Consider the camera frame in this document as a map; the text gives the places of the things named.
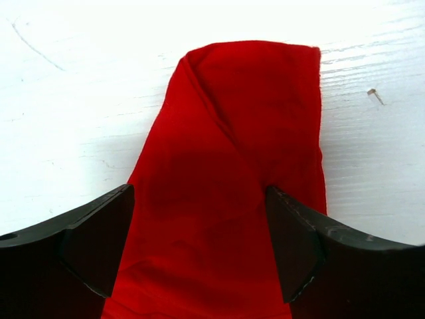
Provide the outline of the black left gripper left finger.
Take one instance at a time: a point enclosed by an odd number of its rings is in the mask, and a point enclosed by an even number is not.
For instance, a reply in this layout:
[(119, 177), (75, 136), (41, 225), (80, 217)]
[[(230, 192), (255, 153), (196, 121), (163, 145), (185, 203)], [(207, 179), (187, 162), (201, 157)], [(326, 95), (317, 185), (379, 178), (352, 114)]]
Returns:
[(2, 318), (100, 318), (133, 215), (124, 184), (71, 211), (1, 236)]

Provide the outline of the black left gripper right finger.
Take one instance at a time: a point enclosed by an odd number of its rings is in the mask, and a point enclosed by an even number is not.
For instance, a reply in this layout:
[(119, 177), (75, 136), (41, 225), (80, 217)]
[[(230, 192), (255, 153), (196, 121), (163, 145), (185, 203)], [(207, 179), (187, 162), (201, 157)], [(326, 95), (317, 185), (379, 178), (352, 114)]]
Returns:
[(275, 187), (266, 216), (293, 318), (423, 318), (424, 247), (344, 225)]

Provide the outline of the red t-shirt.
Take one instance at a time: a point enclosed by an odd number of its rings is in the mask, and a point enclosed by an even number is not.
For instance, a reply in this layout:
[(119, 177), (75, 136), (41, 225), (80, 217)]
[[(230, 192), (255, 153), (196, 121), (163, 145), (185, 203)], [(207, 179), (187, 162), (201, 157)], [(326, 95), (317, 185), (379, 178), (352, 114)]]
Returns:
[(135, 207), (104, 318), (289, 318), (266, 220), (275, 185), (327, 209), (317, 47), (189, 51), (129, 182)]

